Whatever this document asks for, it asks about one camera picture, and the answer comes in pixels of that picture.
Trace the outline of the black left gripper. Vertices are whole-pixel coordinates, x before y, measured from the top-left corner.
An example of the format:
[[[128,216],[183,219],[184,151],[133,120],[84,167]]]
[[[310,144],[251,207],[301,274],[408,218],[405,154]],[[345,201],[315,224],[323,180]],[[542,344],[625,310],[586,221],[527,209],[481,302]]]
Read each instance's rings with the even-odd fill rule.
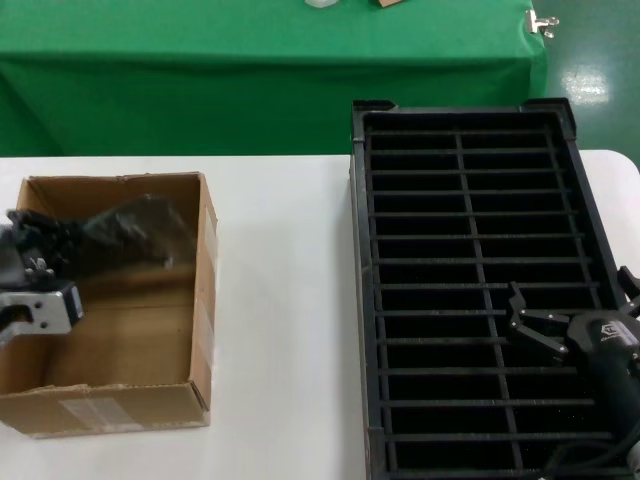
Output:
[[[84,224],[58,222],[31,209],[6,212],[10,226],[1,226],[1,290],[62,291],[68,281],[59,278],[52,266],[74,261],[84,242]],[[38,247],[24,247],[17,234],[45,235],[46,256]]]

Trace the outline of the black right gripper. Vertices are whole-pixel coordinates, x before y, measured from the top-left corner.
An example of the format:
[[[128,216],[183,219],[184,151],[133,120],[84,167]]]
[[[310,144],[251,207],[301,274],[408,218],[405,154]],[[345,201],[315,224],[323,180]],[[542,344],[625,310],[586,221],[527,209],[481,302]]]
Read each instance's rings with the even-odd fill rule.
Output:
[[[589,311],[571,321],[567,315],[529,308],[518,284],[511,282],[508,337],[541,357],[567,357],[567,333],[612,435],[634,446],[639,442],[640,280],[626,266],[617,279],[629,299],[620,310]]]

